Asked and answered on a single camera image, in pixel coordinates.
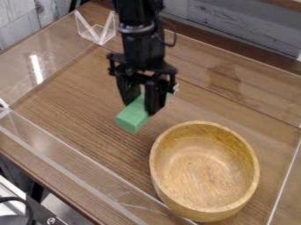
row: wooden bowl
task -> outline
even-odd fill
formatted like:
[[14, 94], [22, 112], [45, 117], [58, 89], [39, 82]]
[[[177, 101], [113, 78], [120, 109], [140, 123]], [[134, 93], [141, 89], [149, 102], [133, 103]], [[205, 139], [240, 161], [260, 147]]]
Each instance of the wooden bowl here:
[[150, 153], [157, 193], [193, 221], [221, 221], [251, 200], [260, 179], [257, 156], [227, 127], [192, 121], [170, 128]]

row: green block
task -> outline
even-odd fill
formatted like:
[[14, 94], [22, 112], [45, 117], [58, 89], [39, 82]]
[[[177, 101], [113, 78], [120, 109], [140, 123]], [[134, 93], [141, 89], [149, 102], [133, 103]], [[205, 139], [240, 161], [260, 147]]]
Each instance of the green block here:
[[148, 123], [149, 119], [150, 115], [145, 110], [145, 95], [140, 95], [118, 114], [117, 124], [120, 127], [137, 134]]

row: bowl rim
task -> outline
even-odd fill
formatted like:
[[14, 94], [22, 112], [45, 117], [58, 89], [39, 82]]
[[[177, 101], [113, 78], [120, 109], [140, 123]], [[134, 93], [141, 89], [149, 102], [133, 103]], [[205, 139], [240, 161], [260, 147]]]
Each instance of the bowl rim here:
[[[248, 150], [249, 154], [252, 155], [252, 159], [253, 159], [255, 176], [253, 176], [253, 179], [252, 179], [251, 187], [248, 188], [245, 195], [237, 201], [235, 201], [232, 204], [225, 205], [223, 207], [215, 207], [213, 209], [212, 208], [201, 208], [201, 207], [199, 207], [199, 208], [196, 208], [196, 207], [188, 207], [188, 206], [183, 205], [178, 202], [178, 200], [176, 200], [176, 199], [172, 198], [172, 196], [169, 195], [168, 190], [162, 186], [161, 182], [158, 182], [161, 180], [160, 180], [160, 176], [158, 176], [157, 171], [156, 171], [154, 157], [157, 155], [157, 149], [158, 149], [158, 146], [161, 144], [161, 141], [162, 141], [162, 139], [166, 137], [166, 135], [172, 131], [177, 130], [180, 127], [185, 127], [185, 126], [189, 126], [189, 125], [211, 125], [213, 127], [219, 127], [221, 129], [224, 129], [225, 131], [228, 131], [244, 143], [244, 145], [247, 146], [247, 150]], [[248, 201], [251, 200], [251, 198], [252, 198], [252, 196], [253, 196], [253, 194], [255, 194], [255, 192], [257, 190], [257, 186], [259, 186], [259, 180], [260, 180], [260, 164], [259, 164], [259, 160], [257, 160], [257, 154], [256, 154], [253, 148], [251, 147], [248, 141], [243, 138], [243, 136], [237, 132], [235, 132], [233, 130], [231, 130], [228, 127], [220, 125], [219, 123], [208, 122], [208, 121], [201, 121], [201, 120], [193, 120], [193, 121], [184, 122], [184, 123], [181, 123], [181, 124], [170, 127], [161, 134], [161, 136], [158, 137], [157, 141], [154, 142], [153, 147], [152, 147], [152, 151], [150, 151], [150, 174], [152, 174], [152, 180], [153, 180], [153, 183], [156, 183], [156, 186], [160, 187], [160, 189], [164, 192], [164, 194], [180, 206], [188, 208], [189, 210], [195, 210], [195, 211], [199, 211], [199, 212], [203, 212], [203, 213], [224, 213], [224, 212], [228, 212], [228, 211], [235, 210], [236, 208], [244, 206], [248, 203]]]

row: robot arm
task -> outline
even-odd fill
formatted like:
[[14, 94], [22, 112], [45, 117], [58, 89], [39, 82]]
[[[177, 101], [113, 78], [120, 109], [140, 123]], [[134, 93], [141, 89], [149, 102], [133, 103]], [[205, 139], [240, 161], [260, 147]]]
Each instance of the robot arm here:
[[117, 76], [122, 101], [128, 105], [141, 95], [145, 108], [154, 115], [174, 92], [177, 69], [165, 62], [165, 32], [160, 13], [162, 0], [113, 0], [120, 13], [124, 54], [109, 54], [110, 73]]

